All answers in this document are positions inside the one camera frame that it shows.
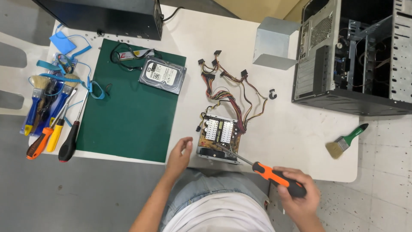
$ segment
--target jeans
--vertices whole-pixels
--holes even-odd
[[[186,206],[205,196],[224,192],[239,192],[250,196],[262,208],[269,198],[242,173],[222,171],[207,177],[199,170],[188,168],[173,186],[159,225],[162,231],[169,221]]]

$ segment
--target person's left hand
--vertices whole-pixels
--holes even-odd
[[[187,168],[189,165],[190,154],[193,149],[192,141],[192,137],[182,138],[170,152],[169,160],[166,165],[166,171],[164,172],[164,175],[167,176],[167,178],[176,180]]]

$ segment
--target green paint brush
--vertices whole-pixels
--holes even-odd
[[[328,150],[329,154],[334,159],[338,159],[346,149],[351,146],[352,140],[360,135],[363,131],[366,130],[368,127],[368,123],[362,124],[358,126],[352,133],[347,136],[341,136],[334,142],[329,142],[325,145],[326,149]]]

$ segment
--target computer case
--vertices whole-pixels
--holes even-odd
[[[33,0],[68,28],[97,33],[162,38],[159,0]]]
[[[312,0],[301,23],[293,103],[412,114],[412,1]]]

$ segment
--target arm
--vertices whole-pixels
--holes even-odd
[[[318,216],[316,216],[321,192],[313,182],[312,177],[298,169],[284,167],[273,167],[273,169],[283,171],[285,177],[297,180],[306,188],[307,194],[304,198],[292,198],[285,186],[278,185],[278,193],[281,197],[283,208],[297,225],[299,231],[325,232],[322,223]]]
[[[182,172],[187,168],[192,152],[192,137],[180,139],[170,152],[166,171],[153,190],[129,232],[156,232],[170,191]]]

